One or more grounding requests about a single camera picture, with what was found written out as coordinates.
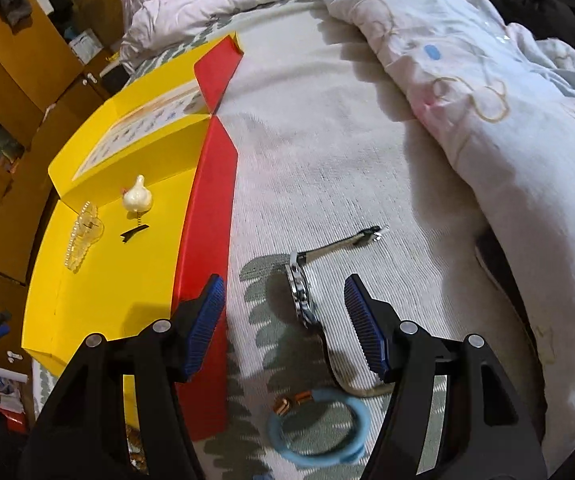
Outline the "wooden wardrobe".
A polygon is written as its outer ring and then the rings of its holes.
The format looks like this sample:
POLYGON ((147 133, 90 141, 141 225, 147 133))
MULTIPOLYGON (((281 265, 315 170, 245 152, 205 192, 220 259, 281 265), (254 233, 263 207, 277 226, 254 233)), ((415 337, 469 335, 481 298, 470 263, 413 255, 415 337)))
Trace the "wooden wardrobe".
POLYGON ((39 6, 11 25, 0 5, 0 127, 22 148, 0 160, 0 275, 25 282, 34 240, 52 193, 48 164, 109 97, 102 49, 83 64, 39 6))

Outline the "pearl clear hair claw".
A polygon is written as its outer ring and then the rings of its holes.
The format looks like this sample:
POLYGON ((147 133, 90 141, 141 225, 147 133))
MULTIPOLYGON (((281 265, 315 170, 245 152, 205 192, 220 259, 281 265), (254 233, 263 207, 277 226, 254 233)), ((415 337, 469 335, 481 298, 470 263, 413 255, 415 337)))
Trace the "pearl clear hair claw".
POLYGON ((104 223, 98 215, 97 206, 86 202, 70 231, 64 265, 71 272, 77 272, 90 247, 98 242, 104 233, 104 223))

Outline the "floral white duvet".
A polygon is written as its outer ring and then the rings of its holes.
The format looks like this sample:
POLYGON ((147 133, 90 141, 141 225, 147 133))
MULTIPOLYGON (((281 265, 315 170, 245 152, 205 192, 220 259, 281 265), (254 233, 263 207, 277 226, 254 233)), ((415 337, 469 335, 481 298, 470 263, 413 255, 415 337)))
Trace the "floral white duvet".
MULTIPOLYGON (((131 70, 224 18, 289 1, 197 1, 131 70)), ((475 255, 536 352, 545 462, 561 466, 575 450, 575 51, 505 24, 488 0, 305 1, 361 32, 472 190, 488 223, 475 255)))

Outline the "white garlic shaped charm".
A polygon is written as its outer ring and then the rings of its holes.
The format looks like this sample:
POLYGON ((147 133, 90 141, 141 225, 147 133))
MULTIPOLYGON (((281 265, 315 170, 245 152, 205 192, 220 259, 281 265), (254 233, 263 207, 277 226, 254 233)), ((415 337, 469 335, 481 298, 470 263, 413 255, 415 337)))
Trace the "white garlic shaped charm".
POLYGON ((152 208, 153 194, 146 188, 143 174, 139 174, 135 184, 122 194, 122 206, 132 214, 145 214, 152 208))

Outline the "yellow red cardboard box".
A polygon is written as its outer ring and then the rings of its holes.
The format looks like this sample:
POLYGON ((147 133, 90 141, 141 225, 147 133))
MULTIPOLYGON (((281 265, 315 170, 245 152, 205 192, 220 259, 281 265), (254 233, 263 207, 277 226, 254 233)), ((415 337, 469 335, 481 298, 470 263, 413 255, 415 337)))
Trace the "yellow red cardboard box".
POLYGON ((62 374, 83 339, 137 334, 228 273, 237 151, 217 114, 243 58, 237 36, 207 42, 102 104, 48 167, 58 202, 29 285, 22 348, 62 374), (145 214, 122 206, 143 174, 145 214), (82 206, 104 233, 77 272, 64 265, 82 206), (150 227, 124 243, 121 234, 150 227))

